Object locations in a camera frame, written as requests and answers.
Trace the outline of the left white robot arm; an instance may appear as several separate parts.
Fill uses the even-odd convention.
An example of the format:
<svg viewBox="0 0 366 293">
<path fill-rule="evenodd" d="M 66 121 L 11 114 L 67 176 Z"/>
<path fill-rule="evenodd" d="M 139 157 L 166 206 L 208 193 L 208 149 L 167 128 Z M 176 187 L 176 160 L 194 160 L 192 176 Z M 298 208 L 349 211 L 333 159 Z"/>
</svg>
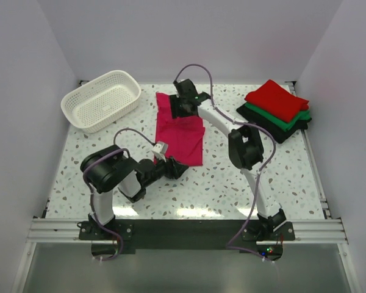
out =
<svg viewBox="0 0 366 293">
<path fill-rule="evenodd" d="M 114 232 L 114 189 L 135 203 L 146 195 L 148 186 L 163 177 L 179 179 L 188 165 L 165 156 L 136 161 L 127 149 L 111 145 L 87 156 L 80 170 L 91 192 L 91 217 L 95 221 L 92 231 L 100 239 L 108 239 Z"/>
</svg>

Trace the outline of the magenta pink t-shirt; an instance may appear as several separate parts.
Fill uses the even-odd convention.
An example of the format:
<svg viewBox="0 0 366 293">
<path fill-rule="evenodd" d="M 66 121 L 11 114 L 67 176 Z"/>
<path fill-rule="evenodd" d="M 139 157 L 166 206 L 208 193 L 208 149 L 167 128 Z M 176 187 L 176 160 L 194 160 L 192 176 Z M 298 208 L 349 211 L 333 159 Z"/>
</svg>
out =
<svg viewBox="0 0 366 293">
<path fill-rule="evenodd" d="M 169 96 L 156 93 L 156 142 L 168 145 L 166 156 L 190 167 L 203 165 L 203 120 L 197 116 L 172 118 Z"/>
</svg>

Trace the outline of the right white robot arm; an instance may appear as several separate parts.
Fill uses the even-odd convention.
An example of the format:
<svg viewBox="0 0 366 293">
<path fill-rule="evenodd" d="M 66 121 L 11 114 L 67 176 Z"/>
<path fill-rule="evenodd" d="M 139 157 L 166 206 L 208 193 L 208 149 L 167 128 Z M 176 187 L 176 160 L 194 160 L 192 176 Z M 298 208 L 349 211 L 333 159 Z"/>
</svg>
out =
<svg viewBox="0 0 366 293">
<path fill-rule="evenodd" d="M 228 138 L 229 160 L 245 176 L 256 199 L 260 234 L 265 239 L 274 239 L 281 233 L 286 216 L 271 187 L 260 181 L 264 167 L 256 167 L 264 159 L 261 128 L 222 112 L 214 105 L 212 96 L 199 93 L 189 79 L 175 80 L 173 85 L 177 94 L 170 96 L 172 117 L 198 116 Z"/>
</svg>

